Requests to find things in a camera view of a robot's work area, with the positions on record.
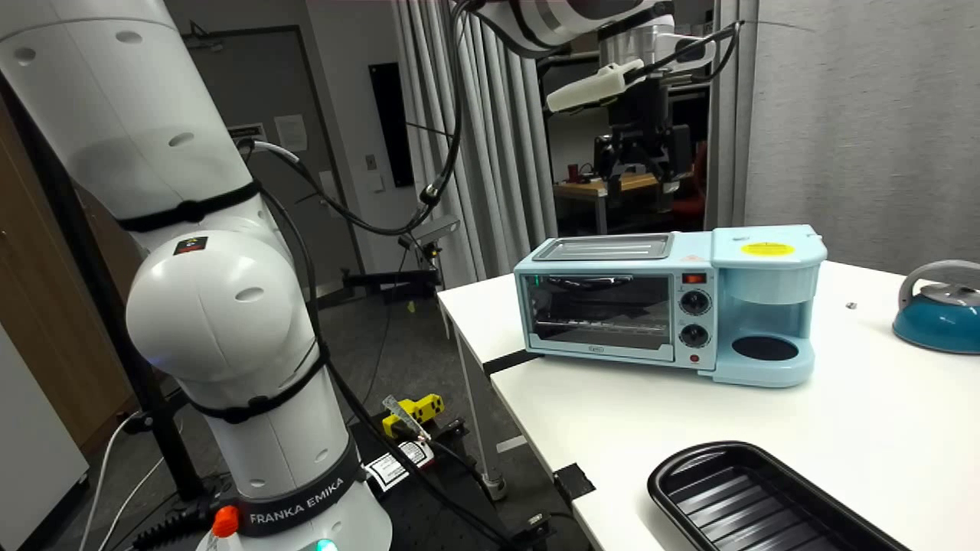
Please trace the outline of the grey fabric partition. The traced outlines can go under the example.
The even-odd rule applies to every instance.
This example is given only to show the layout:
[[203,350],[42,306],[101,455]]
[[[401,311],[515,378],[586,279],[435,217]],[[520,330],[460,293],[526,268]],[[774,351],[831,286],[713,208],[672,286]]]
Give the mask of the grey fabric partition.
[[811,224],[833,261],[980,262],[980,0],[714,0],[715,227]]

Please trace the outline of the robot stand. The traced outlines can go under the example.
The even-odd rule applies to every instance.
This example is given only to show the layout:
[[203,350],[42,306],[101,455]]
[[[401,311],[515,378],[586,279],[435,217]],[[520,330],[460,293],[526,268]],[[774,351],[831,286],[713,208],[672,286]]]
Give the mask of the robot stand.
[[[435,461],[424,470],[428,478],[450,498],[476,516],[493,524],[525,545],[524,551],[596,551],[588,544],[573,518],[563,510],[542,510],[543,520],[536,529],[530,517],[504,524],[487,491],[475,481],[475,459],[463,445],[469,433],[461,416],[448,419],[438,415],[426,424],[436,439]],[[155,524],[137,524],[126,536],[109,547],[109,551],[194,551],[211,524],[218,509],[234,505],[237,492],[224,489],[195,505],[174,510]],[[448,508],[431,498],[416,482],[402,481],[381,493],[379,502],[392,516],[394,536],[391,551],[498,551],[487,537],[480,536],[468,523],[462,522]]]

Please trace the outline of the white cabinet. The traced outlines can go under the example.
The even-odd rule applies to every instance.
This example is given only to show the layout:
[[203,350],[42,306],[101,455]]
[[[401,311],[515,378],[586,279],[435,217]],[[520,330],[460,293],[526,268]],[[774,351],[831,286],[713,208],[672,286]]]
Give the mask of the white cabinet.
[[70,523],[89,464],[0,325],[0,551],[40,551]]

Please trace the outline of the white bottle with orange cap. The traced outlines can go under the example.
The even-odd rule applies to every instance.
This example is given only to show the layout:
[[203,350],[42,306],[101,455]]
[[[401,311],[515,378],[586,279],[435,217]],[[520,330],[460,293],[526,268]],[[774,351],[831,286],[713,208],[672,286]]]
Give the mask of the white bottle with orange cap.
[[211,528],[194,551],[244,551],[239,537],[240,510],[228,505],[218,509]]

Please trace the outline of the grey griddle tray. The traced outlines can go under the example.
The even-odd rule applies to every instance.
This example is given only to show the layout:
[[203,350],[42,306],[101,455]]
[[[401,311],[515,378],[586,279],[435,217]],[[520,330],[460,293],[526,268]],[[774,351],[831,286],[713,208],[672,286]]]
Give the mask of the grey griddle tray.
[[661,260],[671,253],[671,233],[560,237],[543,244],[530,258],[542,262]]

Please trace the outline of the breakfast station oven door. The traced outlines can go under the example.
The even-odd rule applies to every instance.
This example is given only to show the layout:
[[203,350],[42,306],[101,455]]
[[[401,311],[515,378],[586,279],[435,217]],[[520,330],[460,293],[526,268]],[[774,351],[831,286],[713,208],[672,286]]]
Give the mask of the breakfast station oven door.
[[[543,278],[636,276],[659,278],[647,289],[563,292]],[[671,280],[663,275],[518,275],[519,307],[529,350],[542,354],[592,355],[614,360],[671,363],[675,360]]]

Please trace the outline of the white paper notice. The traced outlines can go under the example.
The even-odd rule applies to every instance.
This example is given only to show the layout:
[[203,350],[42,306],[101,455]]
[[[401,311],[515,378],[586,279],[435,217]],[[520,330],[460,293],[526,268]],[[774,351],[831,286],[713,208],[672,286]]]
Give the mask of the white paper notice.
[[308,149],[307,126],[302,114],[274,116],[274,125],[279,133],[279,145],[291,152],[304,152]]

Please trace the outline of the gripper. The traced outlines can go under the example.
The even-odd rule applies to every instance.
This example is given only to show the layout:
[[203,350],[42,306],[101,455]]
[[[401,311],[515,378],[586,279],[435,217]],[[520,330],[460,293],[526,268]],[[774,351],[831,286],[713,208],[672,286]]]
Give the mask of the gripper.
[[662,193],[678,191],[692,168],[691,129],[671,125],[661,77],[648,77],[609,104],[610,135],[593,141],[593,171],[606,186],[608,202],[622,202],[624,177],[636,174],[633,145],[647,146],[647,169]]

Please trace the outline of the wooden desk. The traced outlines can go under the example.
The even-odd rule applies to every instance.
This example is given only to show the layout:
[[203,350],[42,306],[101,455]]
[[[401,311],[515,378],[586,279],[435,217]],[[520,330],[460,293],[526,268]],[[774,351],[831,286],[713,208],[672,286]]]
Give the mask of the wooden desk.
[[662,186],[650,174],[626,174],[619,184],[609,185],[603,179],[592,179],[585,184],[558,184],[553,186],[557,200],[584,202],[591,206],[595,233],[599,235],[636,233],[664,223],[668,211],[658,203]]

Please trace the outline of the black ribbed baking tray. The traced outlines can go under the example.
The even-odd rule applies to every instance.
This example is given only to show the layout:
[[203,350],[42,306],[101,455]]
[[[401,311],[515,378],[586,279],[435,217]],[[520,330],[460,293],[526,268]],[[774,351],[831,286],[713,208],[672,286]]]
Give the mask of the black ribbed baking tray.
[[672,454],[648,476],[647,492],[691,551],[910,551],[746,442]]

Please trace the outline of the teal kettle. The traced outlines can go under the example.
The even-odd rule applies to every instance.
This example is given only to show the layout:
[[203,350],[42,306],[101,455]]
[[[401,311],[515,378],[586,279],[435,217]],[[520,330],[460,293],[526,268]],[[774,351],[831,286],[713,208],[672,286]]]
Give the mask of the teal kettle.
[[933,283],[914,292],[934,272],[964,269],[980,273],[980,264],[940,260],[918,266],[897,293],[892,331],[902,341],[947,354],[980,355],[980,289],[960,283]]

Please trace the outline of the red chair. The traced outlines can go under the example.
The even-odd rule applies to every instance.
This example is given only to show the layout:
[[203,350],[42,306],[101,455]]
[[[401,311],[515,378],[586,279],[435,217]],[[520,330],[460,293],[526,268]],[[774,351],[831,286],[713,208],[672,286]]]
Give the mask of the red chair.
[[672,215],[685,231],[701,231],[707,202],[708,143],[697,144],[691,175],[684,179],[675,192]]

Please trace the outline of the light blue breakfast station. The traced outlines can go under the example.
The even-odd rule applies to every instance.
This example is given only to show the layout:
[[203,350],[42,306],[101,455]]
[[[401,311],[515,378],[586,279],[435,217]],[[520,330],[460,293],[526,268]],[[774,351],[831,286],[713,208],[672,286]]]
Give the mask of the light blue breakfast station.
[[[808,224],[721,227],[700,233],[671,233],[671,253],[661,260],[542,262],[530,258],[514,268],[517,277],[537,275],[642,275],[671,280],[671,320],[675,360],[671,363],[614,360],[592,355],[570,358],[614,360],[659,367],[679,367],[717,383],[786,388],[804,383],[815,369],[811,338],[813,300],[828,251]],[[710,296],[710,311],[686,315],[679,306],[685,292]],[[688,348],[679,332],[699,324],[710,332],[704,347]]]

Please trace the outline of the white curtain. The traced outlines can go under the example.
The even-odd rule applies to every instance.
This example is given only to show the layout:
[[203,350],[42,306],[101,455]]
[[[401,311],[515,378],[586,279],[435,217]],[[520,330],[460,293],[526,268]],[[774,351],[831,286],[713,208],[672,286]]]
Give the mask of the white curtain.
[[557,235],[536,65],[458,0],[390,0],[417,191],[452,177],[432,217],[454,216],[439,266],[451,289],[508,273]]

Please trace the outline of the white label tag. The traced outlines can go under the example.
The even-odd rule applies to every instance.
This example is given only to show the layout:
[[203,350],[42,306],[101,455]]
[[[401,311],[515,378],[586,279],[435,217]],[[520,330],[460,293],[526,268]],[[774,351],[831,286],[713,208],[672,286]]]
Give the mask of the white label tag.
[[[434,462],[434,452],[427,442],[401,442],[398,445],[403,456],[413,461],[417,468],[426,468]],[[392,491],[401,481],[409,477],[406,468],[390,453],[364,465],[370,486],[378,493]]]

